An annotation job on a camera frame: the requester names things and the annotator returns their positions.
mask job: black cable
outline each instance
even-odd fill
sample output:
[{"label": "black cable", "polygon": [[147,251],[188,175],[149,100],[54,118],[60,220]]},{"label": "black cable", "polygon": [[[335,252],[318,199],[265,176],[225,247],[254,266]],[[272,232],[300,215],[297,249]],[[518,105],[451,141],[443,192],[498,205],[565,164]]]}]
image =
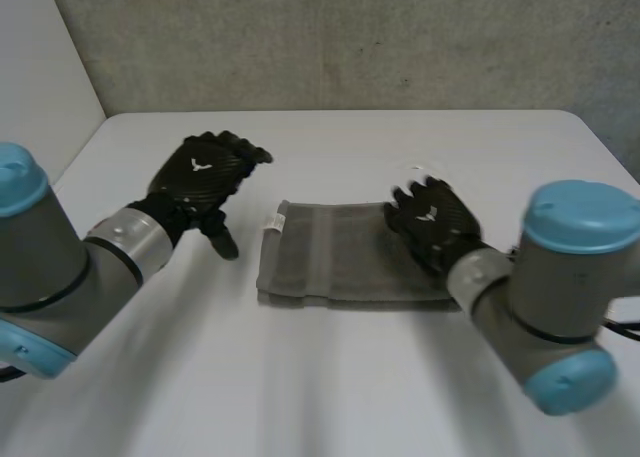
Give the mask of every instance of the black cable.
[{"label": "black cable", "polygon": [[25,375],[25,373],[20,369],[16,369],[15,367],[4,367],[3,369],[0,369],[0,383],[9,382],[10,380],[22,377],[23,375]]},{"label": "black cable", "polygon": [[640,334],[631,332],[631,330],[640,330],[640,322],[614,322],[607,319],[604,321],[604,326],[622,337],[640,342]]},{"label": "black cable", "polygon": [[615,322],[627,330],[640,330],[640,322]]}]

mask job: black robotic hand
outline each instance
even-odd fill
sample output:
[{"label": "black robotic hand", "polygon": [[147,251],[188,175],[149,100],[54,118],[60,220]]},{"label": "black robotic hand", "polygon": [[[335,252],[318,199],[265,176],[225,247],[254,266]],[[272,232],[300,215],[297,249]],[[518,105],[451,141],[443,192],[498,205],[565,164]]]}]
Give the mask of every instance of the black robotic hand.
[{"label": "black robotic hand", "polygon": [[256,165],[272,161],[266,150],[228,131],[188,137],[158,171],[147,198],[129,207],[154,217],[174,245],[184,231],[198,228],[222,258],[232,260],[238,247],[220,207]]},{"label": "black robotic hand", "polygon": [[427,177],[425,185],[412,182],[409,190],[413,195],[393,190],[395,202],[384,204],[384,216],[425,270],[446,276],[461,257],[488,247],[478,220],[449,184]]}]

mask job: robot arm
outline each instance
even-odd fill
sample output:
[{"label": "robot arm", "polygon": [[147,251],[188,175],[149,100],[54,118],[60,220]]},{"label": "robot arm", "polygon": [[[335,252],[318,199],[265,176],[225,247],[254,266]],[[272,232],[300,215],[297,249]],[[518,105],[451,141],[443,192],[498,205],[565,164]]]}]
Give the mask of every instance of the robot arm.
[{"label": "robot arm", "polygon": [[426,184],[414,183],[413,196],[395,191],[396,204],[385,205],[389,227],[442,276],[543,412],[563,415],[600,400],[617,372],[595,337],[611,299],[629,287],[640,202],[604,184],[546,185],[531,199],[512,263],[482,242],[476,219],[446,183]]},{"label": "robot arm", "polygon": [[200,229],[223,258],[236,258],[220,206],[271,160],[229,132],[189,137],[145,199],[81,241],[31,155],[0,144],[0,361],[14,367],[4,380],[57,377],[169,261],[185,231]]}]

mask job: towel tag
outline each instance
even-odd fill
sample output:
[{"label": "towel tag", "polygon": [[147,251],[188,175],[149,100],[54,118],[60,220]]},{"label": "towel tag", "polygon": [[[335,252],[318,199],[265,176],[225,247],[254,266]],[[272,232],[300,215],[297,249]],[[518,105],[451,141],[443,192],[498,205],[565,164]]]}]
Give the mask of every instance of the towel tag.
[{"label": "towel tag", "polygon": [[282,232],[284,228],[284,222],[287,218],[282,214],[276,214],[271,217],[264,226],[264,230],[277,230]]}]

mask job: white wall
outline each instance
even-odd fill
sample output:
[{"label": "white wall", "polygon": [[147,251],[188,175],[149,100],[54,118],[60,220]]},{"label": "white wall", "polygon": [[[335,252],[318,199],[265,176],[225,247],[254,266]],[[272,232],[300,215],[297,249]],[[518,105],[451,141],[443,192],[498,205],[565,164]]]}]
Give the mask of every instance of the white wall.
[{"label": "white wall", "polygon": [[0,0],[0,141],[55,182],[104,112],[53,0]]}]

